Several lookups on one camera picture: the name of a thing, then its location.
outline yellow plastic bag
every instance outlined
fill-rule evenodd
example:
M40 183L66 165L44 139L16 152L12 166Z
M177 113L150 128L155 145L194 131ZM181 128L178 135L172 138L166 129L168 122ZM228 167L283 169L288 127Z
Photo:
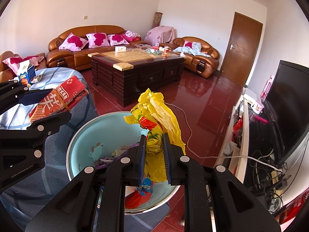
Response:
M128 124L140 124L148 129L146 141L145 174L155 182L166 181L162 136L168 133L170 143L180 146L185 154L185 144L181 141L181 132L176 116L163 100L162 93L153 93L147 89L132 108L132 115L125 116Z

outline glass jar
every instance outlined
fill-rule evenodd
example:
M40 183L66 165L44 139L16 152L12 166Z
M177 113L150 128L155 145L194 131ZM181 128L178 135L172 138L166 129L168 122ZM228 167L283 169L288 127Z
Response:
M162 52L162 58L167 58L169 47L165 46L164 51Z

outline light blue basin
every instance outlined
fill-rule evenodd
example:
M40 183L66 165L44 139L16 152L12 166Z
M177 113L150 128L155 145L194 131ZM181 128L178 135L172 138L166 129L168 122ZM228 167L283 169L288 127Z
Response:
M147 130L138 124L129 125L124 116L130 112L115 112L101 115L85 124L70 142L66 155L66 168L70 180L87 166L94 166L100 156L111 157L116 149L130 147L140 141ZM137 209L126 209L126 215L145 213L166 203L178 190L167 182L155 183L151 198Z

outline blue milk carton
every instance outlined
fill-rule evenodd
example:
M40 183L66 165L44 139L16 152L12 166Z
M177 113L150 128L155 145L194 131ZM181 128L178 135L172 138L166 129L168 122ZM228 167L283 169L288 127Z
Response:
M20 67L17 71L19 84L30 87L31 80L35 77L36 71L34 65L30 64L30 60L26 60L20 63Z

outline door frame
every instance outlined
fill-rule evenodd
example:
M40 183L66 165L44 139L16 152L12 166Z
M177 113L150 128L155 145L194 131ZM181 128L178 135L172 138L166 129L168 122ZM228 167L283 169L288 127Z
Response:
M233 25L232 25L232 30L231 30L230 38L229 38L229 41L228 41L227 50L225 51L225 55L224 55L224 58L223 58L223 61L222 61L222 65L221 65L220 71L219 71L219 72L220 72L220 76L221 76L221 73L222 73L222 69L223 69L223 67L224 67L224 65L225 65L225 60L226 60L227 52L228 52L229 46L230 46L229 43L230 43L230 41L231 41L231 36L232 36L232 34L233 34L233 31L234 31L234 27L233 27L233 26L234 26L234 24L235 24L236 15L242 15L242 16L244 16L244 17L250 19L250 20L257 21L257 20L255 20L255 19L253 19L253 18L251 18L251 17L248 17L248 16L246 16L246 15L243 15L243 14L238 13L238 12L235 11L234 20L233 20ZM253 60L252 60L252 63L251 63L251 67L250 67L250 72L251 72L251 70L252 70L252 66L253 66L254 61L255 61L255 58L256 58L257 50L258 50L258 48L259 48L259 46L260 46L261 36L262 36L262 32L261 32L261 34L260 34L260 36L259 36L259 40L258 40L258 41L259 41L259 44L257 45L256 50L255 50L255 53L254 53L254 57L253 57ZM249 77L249 75L250 75L250 72L249 72L249 74L248 74L248 76L247 76L246 81L244 82L244 84L243 84L242 86L244 86L244 85L246 84L246 82L247 82L247 80L248 80L248 77Z

